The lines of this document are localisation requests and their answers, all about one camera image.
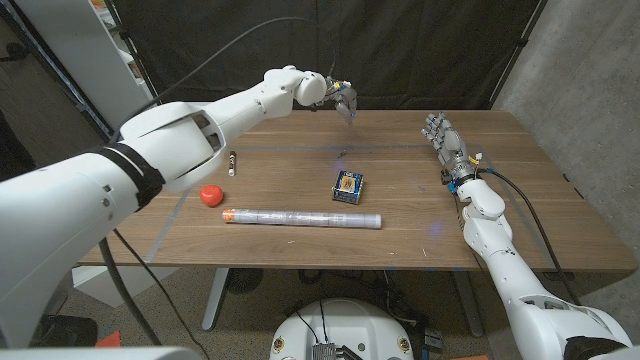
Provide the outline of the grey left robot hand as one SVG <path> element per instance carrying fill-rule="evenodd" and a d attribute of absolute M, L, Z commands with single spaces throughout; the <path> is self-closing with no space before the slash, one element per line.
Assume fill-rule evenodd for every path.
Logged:
<path fill-rule="evenodd" d="M 336 111 L 343 117 L 347 126 L 351 126 L 357 111 L 357 92 L 346 80 L 326 79 L 325 100 L 334 102 Z"/>

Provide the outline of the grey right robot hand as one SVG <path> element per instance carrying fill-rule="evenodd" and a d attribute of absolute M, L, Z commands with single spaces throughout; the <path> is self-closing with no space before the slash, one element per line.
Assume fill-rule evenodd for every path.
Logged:
<path fill-rule="evenodd" d="M 466 181 L 477 178 L 477 166 L 472 162 L 464 140 L 454 129 L 443 112 L 429 114 L 422 135 L 437 152 L 443 165 L 442 182 L 444 185 L 461 186 Z"/>

